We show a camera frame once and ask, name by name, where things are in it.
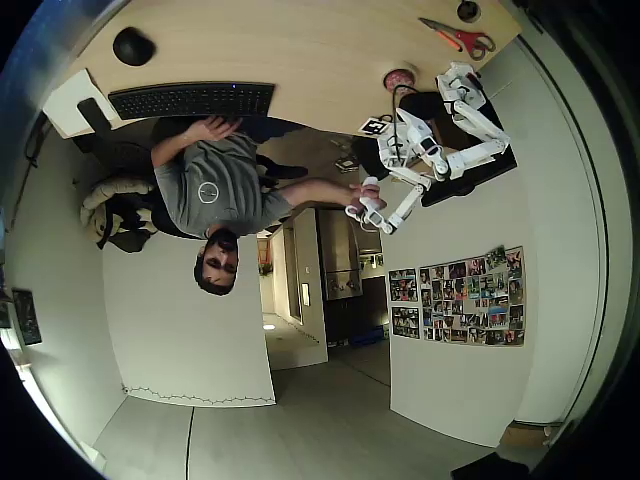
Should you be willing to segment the person's right hand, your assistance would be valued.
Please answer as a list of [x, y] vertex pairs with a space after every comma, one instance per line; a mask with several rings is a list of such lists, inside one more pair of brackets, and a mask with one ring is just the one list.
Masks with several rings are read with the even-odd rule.
[[356, 212], [362, 212], [368, 208], [384, 210], [387, 203], [380, 197], [380, 187], [377, 184], [350, 184], [351, 199], [347, 203]]

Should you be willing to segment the person's left hand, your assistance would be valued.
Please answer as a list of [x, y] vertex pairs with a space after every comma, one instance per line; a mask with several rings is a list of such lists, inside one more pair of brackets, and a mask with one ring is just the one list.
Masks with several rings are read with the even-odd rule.
[[219, 141], [232, 135], [241, 123], [241, 119], [231, 121], [221, 116], [210, 116], [192, 123], [185, 131], [184, 137], [188, 143]]

